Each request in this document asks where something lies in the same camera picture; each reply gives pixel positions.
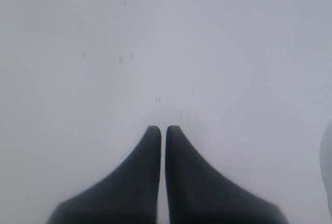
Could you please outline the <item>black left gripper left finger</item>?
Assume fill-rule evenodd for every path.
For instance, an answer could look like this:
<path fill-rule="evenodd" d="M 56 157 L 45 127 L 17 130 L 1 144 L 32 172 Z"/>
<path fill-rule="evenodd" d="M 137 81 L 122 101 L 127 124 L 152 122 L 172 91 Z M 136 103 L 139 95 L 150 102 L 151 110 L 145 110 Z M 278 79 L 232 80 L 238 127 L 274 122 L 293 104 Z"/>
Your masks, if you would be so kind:
<path fill-rule="evenodd" d="M 91 188 L 60 203 L 48 223 L 156 223 L 161 132 L 149 126 L 130 155 Z"/>

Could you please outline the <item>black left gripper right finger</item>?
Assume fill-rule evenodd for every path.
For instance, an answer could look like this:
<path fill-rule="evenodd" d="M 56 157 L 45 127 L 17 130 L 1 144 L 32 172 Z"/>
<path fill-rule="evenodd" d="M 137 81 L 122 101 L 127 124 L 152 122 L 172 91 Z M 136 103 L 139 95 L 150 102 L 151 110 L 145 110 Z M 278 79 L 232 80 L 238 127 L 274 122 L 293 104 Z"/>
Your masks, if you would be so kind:
<path fill-rule="evenodd" d="M 176 125 L 167 128 L 165 180 L 171 223 L 287 223 L 276 205 L 214 169 Z"/>

